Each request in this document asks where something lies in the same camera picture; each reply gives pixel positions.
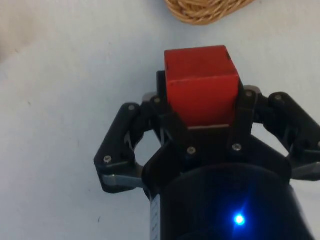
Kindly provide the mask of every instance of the red wooden block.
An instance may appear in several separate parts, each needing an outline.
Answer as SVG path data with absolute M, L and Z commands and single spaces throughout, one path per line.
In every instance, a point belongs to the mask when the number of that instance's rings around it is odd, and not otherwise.
M 231 124 L 239 75 L 225 46 L 164 52 L 167 99 L 188 127 Z

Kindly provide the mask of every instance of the white tablecloth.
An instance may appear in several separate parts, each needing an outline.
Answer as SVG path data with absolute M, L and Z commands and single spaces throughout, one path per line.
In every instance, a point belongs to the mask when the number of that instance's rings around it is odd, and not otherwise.
M 93 158 L 119 107 L 156 89 L 164 50 L 226 45 L 245 85 L 289 93 L 320 123 L 319 9 L 257 0 L 190 26 L 163 0 L 1 0 L 0 239 L 149 239 L 143 191 L 104 193 Z M 158 147 L 147 134 L 139 162 Z M 320 239 L 320 183 L 292 184 Z

